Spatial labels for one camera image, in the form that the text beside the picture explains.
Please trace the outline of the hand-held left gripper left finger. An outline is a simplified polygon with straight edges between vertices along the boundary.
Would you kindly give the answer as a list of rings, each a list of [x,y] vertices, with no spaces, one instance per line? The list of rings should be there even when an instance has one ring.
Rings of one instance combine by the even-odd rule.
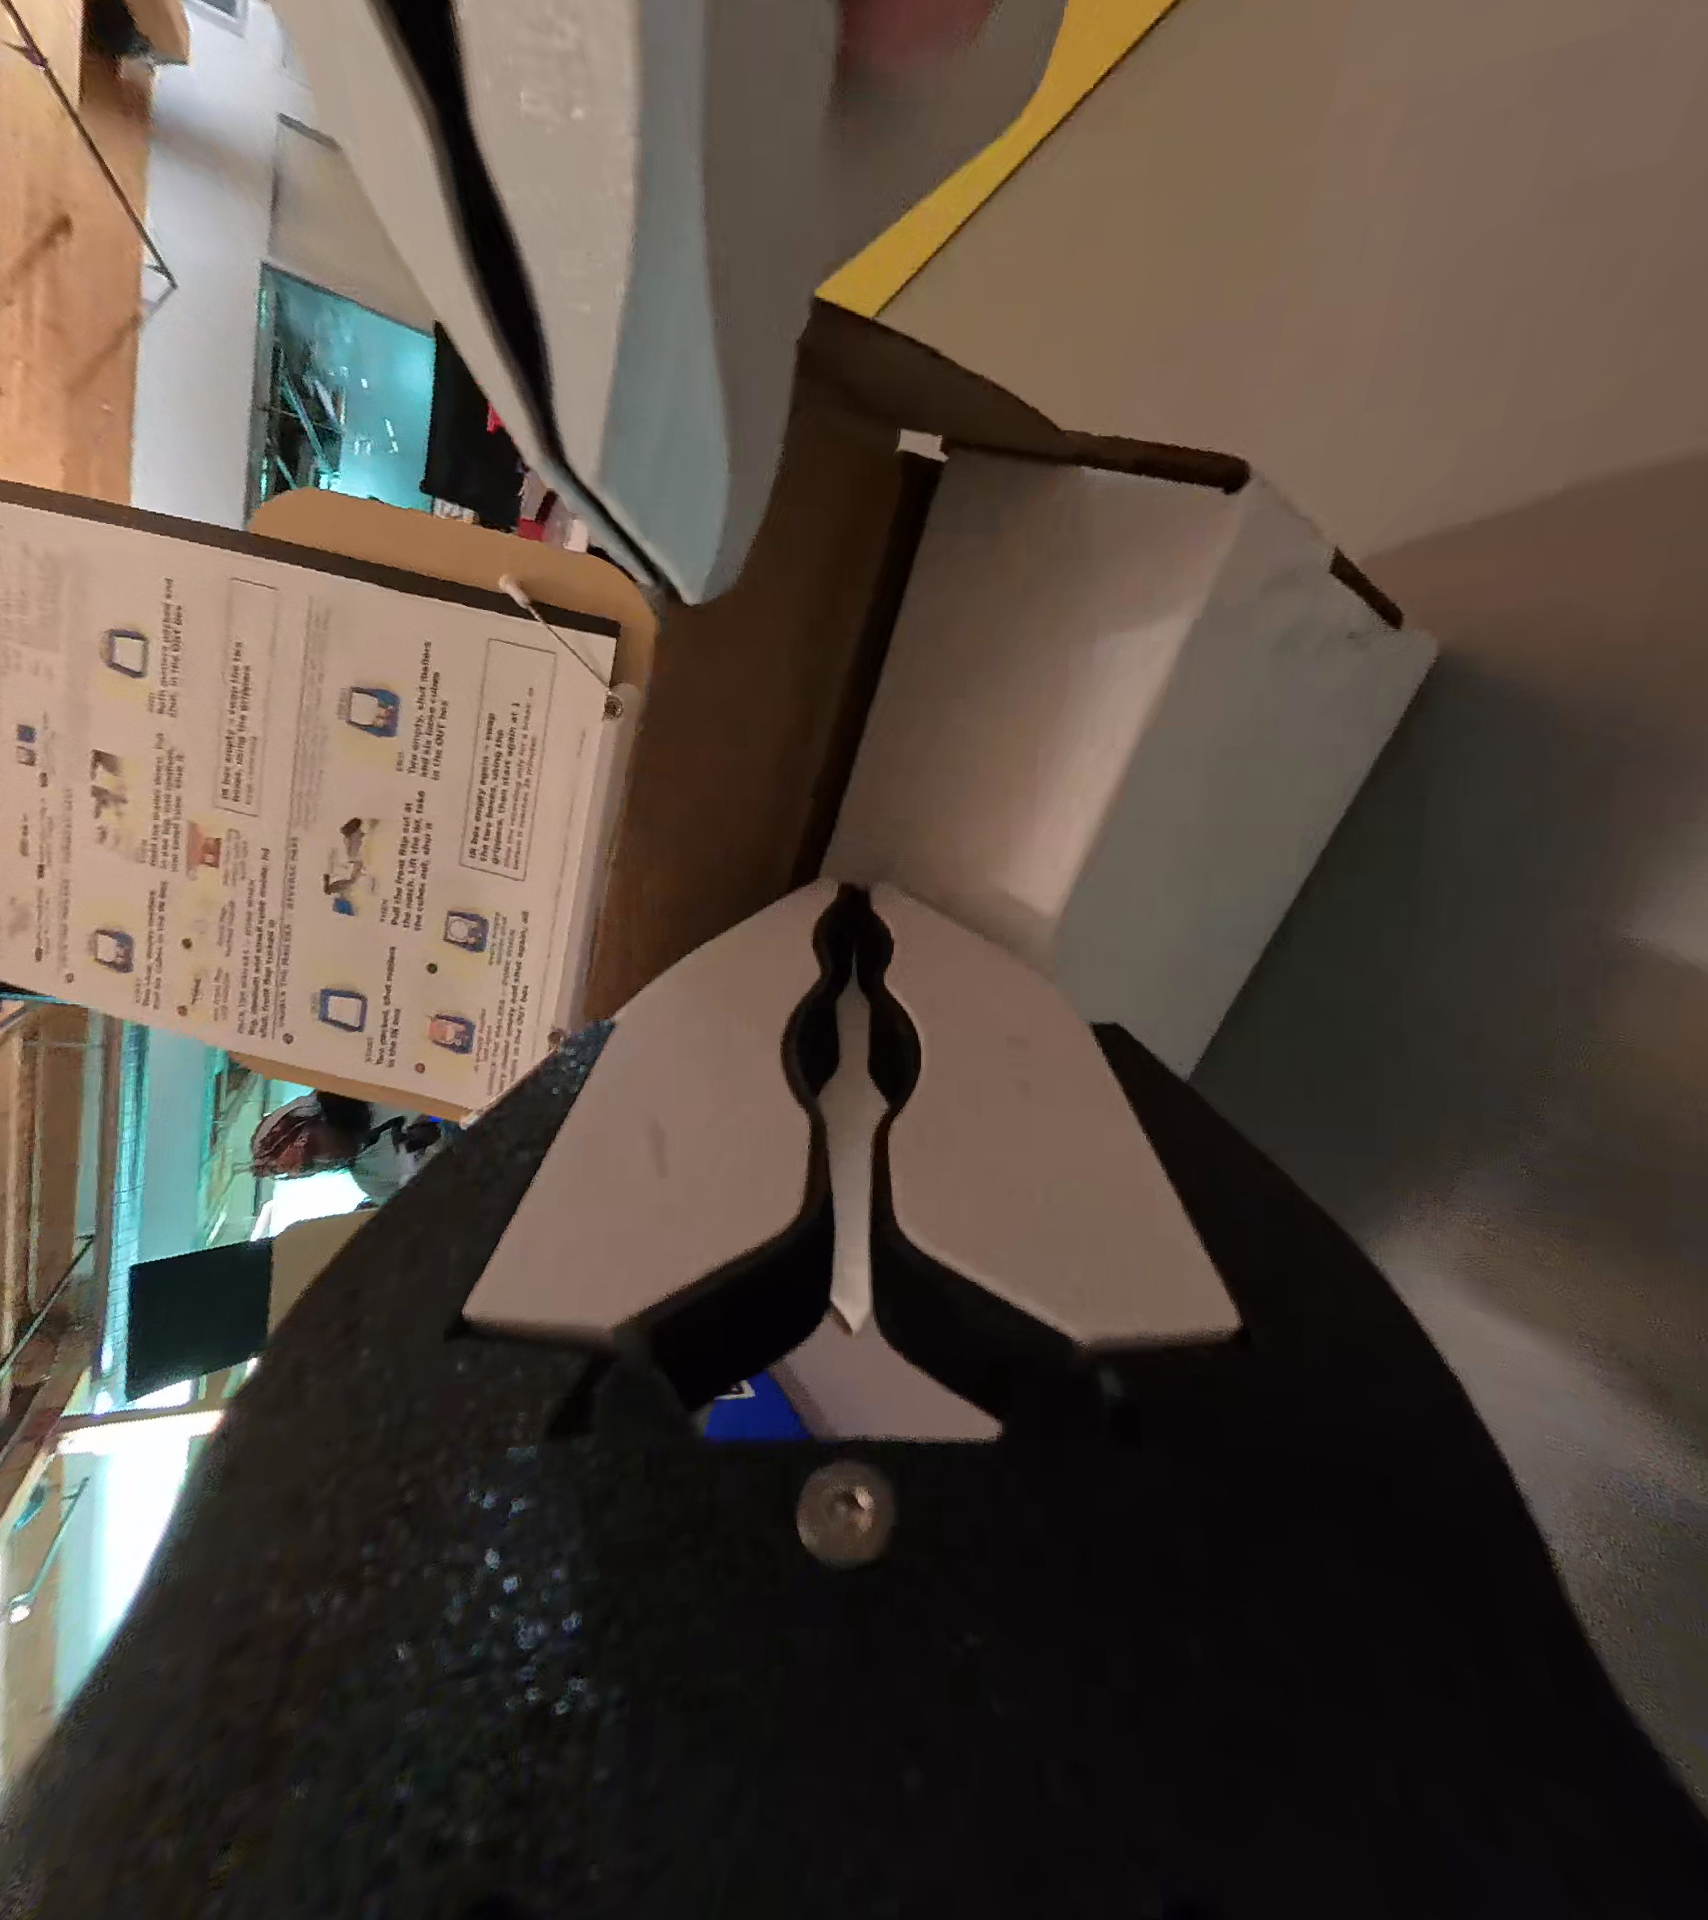
[[[836,1265],[821,1093],[847,891],[814,881],[615,1016],[463,1327],[647,1369],[688,1408],[818,1331]]]

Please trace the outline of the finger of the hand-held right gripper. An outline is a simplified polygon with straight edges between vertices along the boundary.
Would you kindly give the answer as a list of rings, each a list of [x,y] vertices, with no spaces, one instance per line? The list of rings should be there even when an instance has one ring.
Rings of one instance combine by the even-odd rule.
[[[742,574],[827,262],[841,9],[450,4],[487,348],[513,438],[685,606]]]
[[[677,599],[663,563],[563,450],[548,342],[467,121],[450,9],[426,4],[426,75],[414,61],[407,13],[410,4],[283,4],[322,128],[339,140],[434,323],[517,450],[642,588]]]

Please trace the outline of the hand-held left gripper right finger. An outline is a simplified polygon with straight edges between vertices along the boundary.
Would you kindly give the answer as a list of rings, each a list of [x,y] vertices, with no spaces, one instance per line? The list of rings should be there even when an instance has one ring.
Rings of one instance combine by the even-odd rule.
[[[1126,1369],[1242,1312],[1054,981],[899,886],[866,910],[880,1337],[1001,1428],[1109,1428]]]

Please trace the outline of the yellow plastic bin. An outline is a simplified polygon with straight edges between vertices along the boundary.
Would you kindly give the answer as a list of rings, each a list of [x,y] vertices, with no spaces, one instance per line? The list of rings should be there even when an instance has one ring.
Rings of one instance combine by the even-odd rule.
[[[1176,9],[1176,2],[1069,2],[1041,85],[1011,126],[830,275],[817,290],[818,301],[878,320]]]

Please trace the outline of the white cardboard mailer box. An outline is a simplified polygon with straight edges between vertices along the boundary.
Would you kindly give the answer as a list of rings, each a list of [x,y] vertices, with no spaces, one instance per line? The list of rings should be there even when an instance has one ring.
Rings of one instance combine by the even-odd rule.
[[[1422,1452],[1463,1393],[1394,1289],[1182,1074],[1358,797],[1435,647],[1244,460],[1072,434],[823,307],[740,583],[660,614],[586,1008],[814,883],[847,892],[818,1093],[818,1328],[892,1408],[1205,1461]],[[1092,1029],[1244,1327],[1136,1361],[1109,1428],[1003,1428],[872,1311],[868,892],[1042,973]]]

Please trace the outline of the person's right hand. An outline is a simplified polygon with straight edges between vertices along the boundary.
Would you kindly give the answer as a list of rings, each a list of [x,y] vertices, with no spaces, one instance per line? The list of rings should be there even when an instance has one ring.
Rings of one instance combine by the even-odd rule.
[[[906,75],[972,47],[997,2],[841,2],[843,69]]]

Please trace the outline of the black hanging garment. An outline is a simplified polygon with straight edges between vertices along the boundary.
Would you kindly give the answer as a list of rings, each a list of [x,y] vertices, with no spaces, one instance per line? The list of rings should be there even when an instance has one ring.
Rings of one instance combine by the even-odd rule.
[[[434,325],[434,377],[420,490],[487,530],[519,535],[530,465],[482,395],[452,336]]]

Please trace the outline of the black monitor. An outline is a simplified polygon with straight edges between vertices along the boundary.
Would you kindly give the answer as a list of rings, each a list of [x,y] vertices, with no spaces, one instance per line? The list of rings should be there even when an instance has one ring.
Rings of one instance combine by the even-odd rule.
[[[269,1239],[135,1263],[127,1303],[127,1399],[142,1400],[260,1356],[271,1292]]]

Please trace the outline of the printed instruction sheet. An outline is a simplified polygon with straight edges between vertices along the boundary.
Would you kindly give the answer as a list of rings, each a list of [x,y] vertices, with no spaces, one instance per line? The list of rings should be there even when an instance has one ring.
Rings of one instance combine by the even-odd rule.
[[[0,481],[0,992],[463,1119],[585,1021],[622,629]]]

